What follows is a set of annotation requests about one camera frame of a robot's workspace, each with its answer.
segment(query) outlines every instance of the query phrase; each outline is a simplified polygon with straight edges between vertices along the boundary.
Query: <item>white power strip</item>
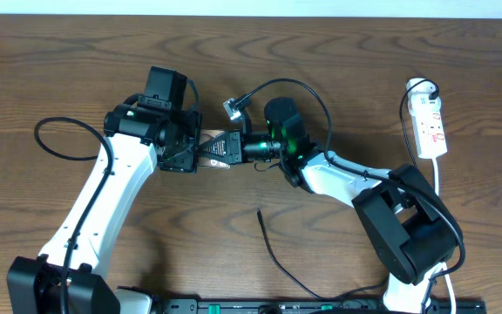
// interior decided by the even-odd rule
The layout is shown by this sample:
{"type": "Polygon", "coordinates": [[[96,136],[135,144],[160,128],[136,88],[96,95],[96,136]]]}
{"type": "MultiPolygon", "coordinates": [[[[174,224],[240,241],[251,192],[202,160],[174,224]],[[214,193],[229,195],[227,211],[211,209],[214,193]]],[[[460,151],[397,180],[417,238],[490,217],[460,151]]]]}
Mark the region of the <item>white power strip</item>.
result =
{"type": "MultiPolygon", "coordinates": [[[[422,79],[411,79],[406,89],[422,79]]],[[[435,159],[447,152],[440,112],[441,98],[430,99],[436,88],[430,82],[423,82],[408,93],[408,111],[414,126],[417,156],[422,159],[435,159]]]]}

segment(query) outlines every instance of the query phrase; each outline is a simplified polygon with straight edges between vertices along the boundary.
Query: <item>power strip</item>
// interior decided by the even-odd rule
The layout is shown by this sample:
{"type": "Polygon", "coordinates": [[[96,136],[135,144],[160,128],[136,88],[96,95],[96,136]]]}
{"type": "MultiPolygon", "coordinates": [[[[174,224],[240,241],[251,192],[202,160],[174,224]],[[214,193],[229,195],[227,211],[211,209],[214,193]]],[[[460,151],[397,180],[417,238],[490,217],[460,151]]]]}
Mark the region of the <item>power strip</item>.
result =
{"type": "MultiPolygon", "coordinates": [[[[422,79],[411,79],[406,89],[422,79]]],[[[430,94],[435,90],[432,83],[423,82],[408,93],[408,111],[414,126],[417,156],[422,159],[435,159],[447,152],[440,112],[441,98],[430,99],[430,94]]]]}

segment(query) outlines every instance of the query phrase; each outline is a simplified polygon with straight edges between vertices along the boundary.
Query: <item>black cable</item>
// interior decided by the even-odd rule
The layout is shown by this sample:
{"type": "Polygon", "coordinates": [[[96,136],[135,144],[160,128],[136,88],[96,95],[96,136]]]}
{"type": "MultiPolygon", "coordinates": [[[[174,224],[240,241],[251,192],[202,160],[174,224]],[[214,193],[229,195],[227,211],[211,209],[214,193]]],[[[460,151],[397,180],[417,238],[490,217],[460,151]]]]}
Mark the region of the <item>black cable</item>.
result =
{"type": "Polygon", "coordinates": [[[124,104],[127,104],[127,105],[134,105],[135,102],[139,101],[139,96],[144,96],[143,94],[141,93],[136,93],[136,94],[133,94],[129,97],[127,97],[127,99],[125,99],[123,101],[124,104]]]}
{"type": "MultiPolygon", "coordinates": [[[[323,149],[323,154],[324,154],[324,158],[327,160],[327,162],[330,165],[333,165],[333,166],[335,166],[337,168],[340,168],[340,169],[342,169],[344,171],[351,172],[352,174],[357,174],[357,175],[361,175],[361,176],[363,176],[365,178],[370,178],[370,179],[373,179],[373,180],[378,180],[378,181],[387,183],[387,184],[391,185],[392,187],[401,189],[404,192],[406,192],[406,193],[408,193],[408,194],[410,194],[412,196],[415,196],[418,199],[421,199],[422,201],[425,201],[429,205],[429,207],[433,211],[435,211],[435,213],[437,213],[441,219],[443,219],[443,221],[445,222],[445,224],[451,230],[452,234],[455,237],[455,240],[456,240],[457,245],[458,245],[458,249],[460,250],[460,255],[459,255],[457,263],[454,266],[450,267],[448,270],[442,270],[442,271],[439,271],[438,273],[433,274],[431,276],[431,279],[430,279],[432,282],[434,282],[436,278],[438,278],[440,276],[444,276],[446,274],[451,274],[452,272],[454,272],[454,271],[458,270],[460,267],[462,267],[462,265],[464,264],[464,261],[465,261],[465,246],[464,246],[464,242],[460,238],[459,232],[456,230],[456,228],[452,225],[452,223],[448,220],[448,218],[443,214],[443,212],[440,209],[438,209],[438,208],[440,208],[440,206],[431,198],[431,196],[429,196],[428,194],[426,194],[423,191],[420,191],[417,188],[407,186],[407,185],[402,184],[400,182],[393,181],[393,180],[390,180],[388,178],[384,178],[384,177],[381,177],[381,176],[378,176],[378,175],[373,175],[373,174],[370,174],[367,171],[362,172],[362,171],[358,171],[358,170],[355,170],[355,169],[350,168],[350,167],[346,167],[346,166],[337,164],[337,163],[334,162],[333,158],[329,157],[329,146],[330,146],[330,140],[332,138],[332,129],[333,129],[333,127],[332,127],[332,119],[330,118],[329,109],[326,107],[326,105],[322,101],[321,97],[311,87],[307,86],[305,83],[303,83],[301,81],[298,81],[296,79],[291,79],[291,78],[276,78],[276,79],[272,79],[272,80],[269,80],[268,82],[266,82],[266,83],[264,83],[262,85],[259,85],[252,92],[250,92],[250,93],[244,95],[243,97],[241,97],[240,99],[238,99],[238,104],[245,104],[244,106],[241,106],[240,108],[245,107],[245,106],[247,106],[250,103],[249,101],[247,101],[247,104],[246,104],[245,100],[247,100],[249,97],[251,97],[251,95],[253,95],[256,92],[260,91],[260,89],[262,89],[263,87],[265,87],[267,85],[270,85],[270,84],[273,84],[273,83],[276,83],[276,82],[295,83],[295,84],[298,84],[298,85],[304,87],[305,89],[307,89],[317,99],[317,101],[321,105],[321,107],[322,107],[322,109],[323,109],[323,111],[324,111],[324,113],[325,113],[325,115],[327,117],[327,122],[329,124],[329,133],[327,135],[327,141],[326,141],[324,149],[323,149]]],[[[405,99],[405,97],[407,97],[408,92],[410,92],[412,88],[416,87],[417,85],[419,85],[419,84],[421,84],[423,82],[430,82],[433,85],[435,85],[435,87],[436,87],[436,91],[431,93],[430,99],[435,99],[438,96],[438,93],[439,93],[438,85],[435,84],[433,81],[427,79],[427,78],[425,78],[424,80],[422,80],[420,82],[417,82],[415,85],[413,85],[411,88],[408,89],[408,91],[406,92],[406,94],[403,97],[402,103],[400,104],[400,118],[401,118],[401,121],[402,121],[404,133],[405,133],[405,125],[404,125],[404,119],[402,118],[402,106],[403,106],[403,103],[404,103],[404,99],[405,99]]],[[[407,142],[407,146],[409,147],[410,144],[408,143],[408,137],[407,136],[406,136],[406,142],[407,142]]],[[[412,161],[415,164],[415,160],[413,159],[413,154],[411,154],[411,149],[410,149],[410,156],[412,156],[412,161]]],[[[307,292],[309,292],[309,293],[312,292],[311,290],[307,289],[307,287],[303,286],[303,284],[299,283],[299,281],[297,281],[293,276],[291,276],[291,274],[289,274],[286,270],[284,270],[283,268],[281,268],[281,265],[279,263],[277,263],[276,266],[278,266],[282,270],[282,272],[284,272],[287,276],[289,276],[290,278],[292,278],[292,280],[294,280],[294,282],[296,282],[298,285],[300,285],[307,292]]],[[[428,297],[429,294],[431,294],[430,290],[427,291],[426,296],[424,298],[424,301],[427,301],[427,297],[428,297]]]]}
{"type": "Polygon", "coordinates": [[[188,79],[187,83],[189,84],[189,86],[191,86],[191,89],[193,90],[193,95],[195,97],[195,102],[189,109],[189,112],[192,113],[195,110],[197,110],[197,107],[199,106],[199,92],[197,92],[197,86],[195,86],[195,83],[191,79],[188,79]]]}
{"type": "Polygon", "coordinates": [[[416,158],[414,158],[414,153],[411,151],[410,147],[410,141],[408,140],[408,133],[406,132],[406,125],[404,124],[404,117],[402,116],[402,108],[404,107],[404,101],[406,100],[406,97],[408,97],[408,93],[411,92],[412,89],[414,89],[416,86],[422,84],[423,82],[430,82],[435,86],[435,91],[431,93],[430,99],[436,99],[437,96],[439,95],[439,86],[433,82],[432,80],[428,78],[424,78],[417,82],[416,84],[412,85],[405,93],[404,96],[402,97],[402,101],[400,101],[400,110],[398,110],[398,116],[400,117],[400,123],[402,124],[402,131],[404,132],[404,140],[406,141],[406,147],[408,148],[408,154],[410,154],[411,158],[411,163],[414,165],[414,167],[417,167],[416,163],[416,158]]]}
{"type": "Polygon", "coordinates": [[[278,154],[280,155],[280,167],[282,167],[282,170],[284,171],[285,174],[289,174],[288,169],[286,168],[286,161],[284,160],[284,146],[280,144],[280,148],[278,149],[278,154]]]}
{"type": "Polygon", "coordinates": [[[380,284],[375,284],[375,285],[371,285],[371,286],[367,286],[367,287],[362,287],[362,288],[357,288],[357,289],[354,289],[354,290],[351,290],[351,291],[348,291],[348,292],[345,292],[339,296],[336,296],[336,297],[321,297],[319,296],[318,294],[316,294],[315,292],[313,292],[312,290],[310,290],[308,287],[306,287],[303,283],[301,283],[299,280],[297,280],[297,278],[295,278],[292,274],[290,274],[281,264],[280,262],[278,262],[278,260],[276,259],[276,256],[275,256],[275,253],[273,252],[272,248],[270,247],[270,243],[268,242],[268,236],[267,236],[267,229],[265,228],[265,223],[264,221],[262,220],[262,213],[260,210],[257,210],[257,218],[259,219],[259,224],[261,225],[261,231],[262,231],[262,237],[263,239],[265,240],[265,245],[267,246],[267,251],[268,251],[268,254],[270,255],[270,258],[272,259],[273,263],[276,265],[276,267],[278,267],[278,269],[284,273],[284,275],[288,276],[288,278],[292,279],[292,281],[297,284],[298,286],[300,286],[302,289],[304,289],[307,293],[309,293],[312,297],[316,298],[316,299],[319,299],[321,301],[338,301],[338,300],[342,300],[346,297],[349,297],[351,296],[352,294],[354,293],[357,293],[357,292],[362,292],[362,291],[366,291],[366,290],[373,290],[373,289],[377,289],[377,288],[381,288],[383,287],[385,284],[386,284],[386,280],[383,281],[382,283],[380,284]]]}
{"type": "Polygon", "coordinates": [[[272,169],[272,168],[274,168],[274,167],[278,167],[278,166],[280,166],[280,165],[281,165],[281,163],[280,163],[280,162],[276,162],[276,163],[274,163],[274,164],[272,164],[272,165],[268,166],[266,169],[259,169],[259,168],[257,168],[257,165],[258,165],[258,164],[259,164],[259,163],[258,163],[258,162],[256,162],[256,163],[253,165],[254,169],[255,169],[256,171],[258,171],[258,172],[267,172],[268,170],[270,170],[270,169],[272,169]]]}
{"type": "Polygon", "coordinates": [[[88,132],[92,133],[102,144],[102,147],[105,150],[105,154],[107,155],[108,163],[107,166],[105,167],[104,170],[104,175],[102,176],[102,180],[100,180],[100,183],[96,187],[96,190],[94,191],[94,194],[92,195],[91,199],[88,201],[88,204],[86,204],[86,208],[83,211],[83,214],[80,216],[78,219],[77,225],[75,226],[75,229],[73,230],[71,238],[67,241],[67,250],[65,252],[65,259],[63,262],[63,267],[61,269],[61,298],[59,300],[60,305],[61,305],[61,313],[62,314],[68,314],[69,313],[69,295],[68,295],[68,290],[67,290],[67,278],[69,276],[69,264],[71,262],[71,256],[72,252],[77,245],[77,238],[78,235],[80,235],[80,230],[83,227],[83,223],[85,223],[86,217],[91,211],[92,205],[94,205],[94,202],[98,198],[98,195],[100,194],[100,191],[105,185],[106,180],[110,176],[112,172],[112,166],[113,166],[113,157],[112,157],[112,150],[110,149],[110,145],[104,140],[104,137],[98,133],[93,127],[85,124],[84,122],[81,122],[76,119],[71,119],[67,117],[52,117],[52,118],[46,118],[40,120],[36,126],[34,127],[34,138],[36,139],[36,142],[38,145],[40,145],[41,148],[43,148],[46,152],[57,156],[59,158],[67,159],[67,160],[92,160],[97,158],[98,156],[91,156],[91,157],[71,157],[71,156],[66,156],[63,154],[56,153],[55,151],[49,149],[41,140],[40,140],[40,127],[43,125],[50,123],[50,122],[66,122],[66,123],[72,123],[77,126],[83,127],[85,130],[88,132]]]}

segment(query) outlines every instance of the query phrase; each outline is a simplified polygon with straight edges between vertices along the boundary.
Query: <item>white wall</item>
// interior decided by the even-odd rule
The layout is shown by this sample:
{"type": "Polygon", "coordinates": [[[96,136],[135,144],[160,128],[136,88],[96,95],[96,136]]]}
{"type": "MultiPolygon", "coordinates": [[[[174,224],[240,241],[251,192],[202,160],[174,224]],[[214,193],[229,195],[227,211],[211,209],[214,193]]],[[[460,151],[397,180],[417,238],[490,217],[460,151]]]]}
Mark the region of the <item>white wall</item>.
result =
{"type": "Polygon", "coordinates": [[[0,13],[502,18],[502,0],[0,0],[0,13]]]}

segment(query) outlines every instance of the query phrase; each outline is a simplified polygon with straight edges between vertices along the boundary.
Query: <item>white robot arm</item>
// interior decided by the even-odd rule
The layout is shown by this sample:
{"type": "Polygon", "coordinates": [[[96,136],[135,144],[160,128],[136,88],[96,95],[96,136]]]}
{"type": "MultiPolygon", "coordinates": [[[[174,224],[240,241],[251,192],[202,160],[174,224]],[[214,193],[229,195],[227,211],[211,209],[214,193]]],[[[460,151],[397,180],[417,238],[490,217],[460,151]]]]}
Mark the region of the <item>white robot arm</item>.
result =
{"type": "MultiPolygon", "coordinates": [[[[125,134],[115,134],[106,139],[114,158],[112,175],[108,177],[83,224],[69,266],[77,270],[82,263],[91,265],[92,274],[103,278],[107,277],[113,246],[129,208],[146,178],[154,172],[157,163],[154,144],[141,144],[140,138],[125,134]]],[[[107,162],[107,155],[101,147],[96,165],[71,212],[39,253],[40,256],[48,256],[49,264],[63,265],[71,232],[100,183],[107,162]]]]}

